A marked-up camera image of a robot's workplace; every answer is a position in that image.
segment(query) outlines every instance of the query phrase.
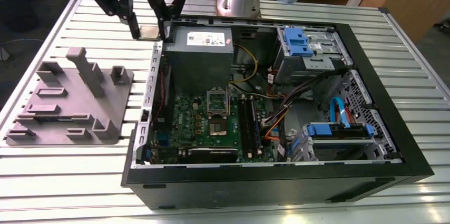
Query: aluminum table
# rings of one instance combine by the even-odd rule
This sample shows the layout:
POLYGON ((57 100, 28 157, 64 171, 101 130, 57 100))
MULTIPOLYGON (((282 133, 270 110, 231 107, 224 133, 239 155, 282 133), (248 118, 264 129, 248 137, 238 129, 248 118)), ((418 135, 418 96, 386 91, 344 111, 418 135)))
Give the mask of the aluminum table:
MULTIPOLYGON (((187 0, 184 14, 214 15, 214 0, 187 0)), ((350 24, 435 175, 358 201, 296 206, 149 210, 120 187, 129 133, 139 118, 149 41, 135 41, 93 0, 71 0, 0 112, 0 221, 92 223, 431 223, 450 222, 450 91, 390 14, 375 8, 260 2, 262 17, 350 24), (12 148, 4 135, 35 88, 43 60, 73 67, 69 46, 100 68, 135 72, 121 139, 100 147, 12 148)), ((156 24, 136 0, 140 24, 156 24)))

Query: motherboard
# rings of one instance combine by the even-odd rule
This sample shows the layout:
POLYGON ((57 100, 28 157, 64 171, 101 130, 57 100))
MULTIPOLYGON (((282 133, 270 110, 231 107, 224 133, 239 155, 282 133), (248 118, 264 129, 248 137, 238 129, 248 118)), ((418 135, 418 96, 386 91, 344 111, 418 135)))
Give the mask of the motherboard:
POLYGON ((203 96, 178 95, 171 129, 156 133, 152 162, 272 162, 274 143, 262 140, 264 100, 215 91, 203 96))

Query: ram slot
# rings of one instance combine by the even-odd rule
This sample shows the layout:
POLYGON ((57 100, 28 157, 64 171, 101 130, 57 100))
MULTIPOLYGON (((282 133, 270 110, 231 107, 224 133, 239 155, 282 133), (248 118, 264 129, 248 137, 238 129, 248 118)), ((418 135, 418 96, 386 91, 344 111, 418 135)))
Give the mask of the ram slot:
POLYGON ((244 98, 239 100, 238 104, 238 114, 239 114, 239 128, 240 128, 240 144, 242 144, 242 155, 244 158, 251 156, 251 147, 250 147, 250 139, 248 139, 248 126, 246 119, 246 100, 244 98))
POLYGON ((255 123, 254 123, 254 116, 256 117, 256 114, 254 114, 254 106, 252 106, 252 99, 246 100, 246 122, 247 122, 247 128, 248 128, 248 141, 250 141, 250 148, 252 151, 252 158, 258 154, 258 146, 256 146, 256 137, 255 137, 255 123))
POLYGON ((262 152, 260 152, 259 122, 258 122, 256 106, 255 106, 254 99, 251 99, 251 106, 252 106, 252 119, 254 119, 252 134, 255 135, 256 154, 260 155, 262 152))

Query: green motherboard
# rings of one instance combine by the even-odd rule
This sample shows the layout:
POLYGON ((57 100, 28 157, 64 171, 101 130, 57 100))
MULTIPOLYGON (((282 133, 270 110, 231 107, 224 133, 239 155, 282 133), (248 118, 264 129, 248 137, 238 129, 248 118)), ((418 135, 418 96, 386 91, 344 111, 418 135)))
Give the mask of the green motherboard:
MULTIPOLYGON (((174 120, 170 133, 157 135, 163 139, 159 148, 159 163, 176 164, 179 151, 183 148, 238 149, 236 162, 272 162, 274 144, 266 142, 259 147, 260 153, 250 157, 243 151, 242 109, 239 103, 250 97, 231 97, 228 100, 218 94, 210 96, 179 95, 175 98, 174 120), (228 108, 227 116, 208 116, 208 106, 214 110, 228 108)), ((264 100, 251 97, 258 122, 267 117, 264 100)))

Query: yellow wire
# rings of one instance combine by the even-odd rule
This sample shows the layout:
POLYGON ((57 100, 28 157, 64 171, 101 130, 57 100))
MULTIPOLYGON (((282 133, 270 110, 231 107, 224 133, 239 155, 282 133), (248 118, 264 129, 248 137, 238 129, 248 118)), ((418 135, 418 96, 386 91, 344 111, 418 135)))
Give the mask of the yellow wire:
POLYGON ((282 121, 282 119, 283 119, 283 117, 284 117, 286 115, 287 115, 287 111, 286 111, 284 114, 279 117, 279 120, 276 120, 276 122, 275 122, 275 124, 272 125, 271 129, 267 131, 264 138, 268 137, 270 132, 274 130, 275 126, 279 124, 279 122, 282 121))
POLYGON ((238 44, 234 44, 234 45, 238 46, 238 47, 240 47, 240 49, 242 49, 243 51, 246 51, 246 53, 252 57, 254 62, 255 62, 255 69, 254 69, 254 73, 251 74, 251 76, 247 77, 247 78, 244 78, 244 79, 242 79, 242 80, 230 81, 230 83, 243 83, 243 82, 246 82, 250 78, 252 78, 252 77, 255 76, 255 74, 256 74, 256 71, 258 71, 258 60, 256 60, 255 55, 251 53, 251 51, 250 51, 247 48, 244 48, 243 46, 240 46, 240 45, 238 45, 238 44))

